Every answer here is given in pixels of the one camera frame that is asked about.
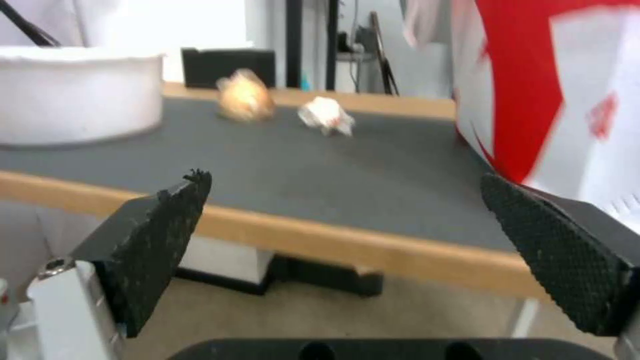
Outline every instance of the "gray table surface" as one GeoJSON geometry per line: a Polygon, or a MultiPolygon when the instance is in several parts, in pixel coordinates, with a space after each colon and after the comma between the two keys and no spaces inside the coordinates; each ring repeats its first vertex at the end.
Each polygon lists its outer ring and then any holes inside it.
{"type": "Polygon", "coordinates": [[[209,202],[513,252],[483,205],[488,171],[446,120],[353,113],[354,137],[306,128],[296,109],[263,124],[221,119],[211,101],[165,99],[152,132],[74,147],[0,149],[0,169],[155,192],[191,168],[209,202]]]}

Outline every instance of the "red and white bag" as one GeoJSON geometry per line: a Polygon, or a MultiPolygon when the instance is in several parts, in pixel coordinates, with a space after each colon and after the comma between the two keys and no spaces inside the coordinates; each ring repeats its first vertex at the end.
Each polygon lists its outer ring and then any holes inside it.
{"type": "Polygon", "coordinates": [[[640,0],[451,0],[457,127],[508,179],[640,233],[640,0]]]}

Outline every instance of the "black pole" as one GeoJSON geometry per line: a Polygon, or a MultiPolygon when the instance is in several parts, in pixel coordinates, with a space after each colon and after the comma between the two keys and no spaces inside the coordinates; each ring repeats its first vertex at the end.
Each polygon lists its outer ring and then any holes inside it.
{"type": "Polygon", "coordinates": [[[47,39],[32,23],[23,18],[5,0],[0,0],[0,13],[3,13],[14,25],[16,25],[37,46],[54,46],[55,43],[47,39]]]}
{"type": "Polygon", "coordinates": [[[335,90],[335,59],[338,52],[338,5],[339,0],[329,0],[326,23],[326,80],[324,88],[335,90]]]}
{"type": "Polygon", "coordinates": [[[302,73],[302,0],[287,0],[287,88],[299,88],[302,73]]]}

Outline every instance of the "crumpled paper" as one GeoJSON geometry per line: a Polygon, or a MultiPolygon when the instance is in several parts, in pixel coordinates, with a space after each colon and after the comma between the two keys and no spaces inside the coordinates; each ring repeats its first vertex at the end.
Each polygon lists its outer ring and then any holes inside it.
{"type": "Polygon", "coordinates": [[[317,96],[313,101],[298,109],[298,116],[308,127],[318,127],[322,134],[329,135],[338,131],[352,136],[351,128],[355,125],[353,117],[342,109],[336,100],[317,96]]]}

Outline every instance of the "black gripper pad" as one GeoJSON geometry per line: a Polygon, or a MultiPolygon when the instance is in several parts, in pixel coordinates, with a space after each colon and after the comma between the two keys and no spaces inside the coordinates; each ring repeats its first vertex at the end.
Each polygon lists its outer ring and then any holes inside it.
{"type": "Polygon", "coordinates": [[[495,174],[483,176],[481,189],[502,230],[576,327],[617,336],[640,296],[640,237],[591,204],[495,174]]]}
{"type": "Polygon", "coordinates": [[[169,285],[211,189],[208,172],[124,203],[76,248],[95,265],[114,321],[138,335],[169,285]]]}

